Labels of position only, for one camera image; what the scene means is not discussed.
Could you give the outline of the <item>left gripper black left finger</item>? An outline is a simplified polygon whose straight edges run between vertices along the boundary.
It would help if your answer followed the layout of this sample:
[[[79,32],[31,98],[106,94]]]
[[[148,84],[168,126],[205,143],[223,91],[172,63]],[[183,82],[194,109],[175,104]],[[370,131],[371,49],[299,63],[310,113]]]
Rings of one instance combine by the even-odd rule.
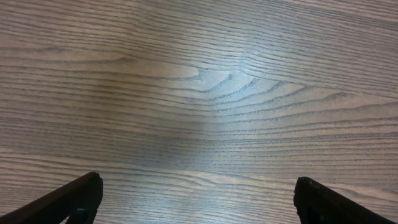
[[[89,172],[1,217],[4,224],[92,224],[103,198],[103,180]]]

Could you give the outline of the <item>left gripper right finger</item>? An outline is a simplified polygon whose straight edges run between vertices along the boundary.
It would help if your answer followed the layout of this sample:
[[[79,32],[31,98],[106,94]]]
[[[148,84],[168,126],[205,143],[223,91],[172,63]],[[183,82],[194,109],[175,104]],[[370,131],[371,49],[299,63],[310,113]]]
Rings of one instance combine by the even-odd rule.
[[[309,177],[298,178],[294,205],[301,224],[395,224]]]

